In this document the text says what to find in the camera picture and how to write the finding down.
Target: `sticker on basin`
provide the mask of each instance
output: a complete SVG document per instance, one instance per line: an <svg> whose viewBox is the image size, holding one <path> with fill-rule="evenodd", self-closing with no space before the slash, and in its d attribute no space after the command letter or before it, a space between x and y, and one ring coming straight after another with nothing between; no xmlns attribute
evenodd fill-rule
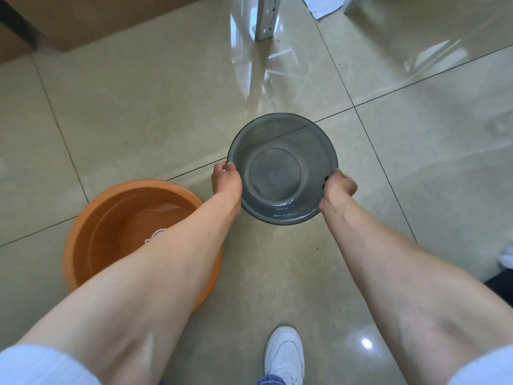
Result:
<svg viewBox="0 0 513 385"><path fill-rule="evenodd" d="M151 238L150 239L144 239L144 243L148 243L150 240L152 240L158 234L163 233L165 230L166 230L165 228L158 229L157 231L155 231L154 233L151 234Z"/></svg>

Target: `person's left hand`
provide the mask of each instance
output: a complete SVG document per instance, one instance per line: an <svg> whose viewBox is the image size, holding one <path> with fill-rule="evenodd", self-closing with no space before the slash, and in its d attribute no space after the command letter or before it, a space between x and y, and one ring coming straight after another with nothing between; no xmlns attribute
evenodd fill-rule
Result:
<svg viewBox="0 0 513 385"><path fill-rule="evenodd" d="M242 180L233 162L219 162L214 166L212 173L212 190L214 194L227 192L240 206L242 196Z"/></svg>

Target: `brown panel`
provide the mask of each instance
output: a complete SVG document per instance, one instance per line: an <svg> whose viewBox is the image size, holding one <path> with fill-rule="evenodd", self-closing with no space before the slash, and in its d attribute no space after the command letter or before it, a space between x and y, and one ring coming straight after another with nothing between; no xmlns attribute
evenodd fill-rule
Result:
<svg viewBox="0 0 513 385"><path fill-rule="evenodd" d="M0 23L0 62L15 59L20 55L29 54L31 51L28 44Z"/></svg>
<svg viewBox="0 0 513 385"><path fill-rule="evenodd" d="M124 30L197 0L6 0L62 50Z"/></svg>

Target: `blue jeans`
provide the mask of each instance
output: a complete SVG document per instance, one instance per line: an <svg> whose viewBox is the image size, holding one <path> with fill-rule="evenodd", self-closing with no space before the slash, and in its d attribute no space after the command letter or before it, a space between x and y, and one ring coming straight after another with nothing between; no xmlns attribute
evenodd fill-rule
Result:
<svg viewBox="0 0 513 385"><path fill-rule="evenodd" d="M268 374L264 376L260 381L258 381L258 385L287 385L281 377L275 376L274 374Z"/></svg>

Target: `person's right arm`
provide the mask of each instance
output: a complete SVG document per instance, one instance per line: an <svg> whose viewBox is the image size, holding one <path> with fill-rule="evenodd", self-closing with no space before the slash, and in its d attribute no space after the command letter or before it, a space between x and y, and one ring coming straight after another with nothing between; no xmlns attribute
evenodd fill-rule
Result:
<svg viewBox="0 0 513 385"><path fill-rule="evenodd" d="M446 384L477 357L513 343L513 309L469 274L422 250L351 197L339 170L320 204L374 321L410 384Z"/></svg>

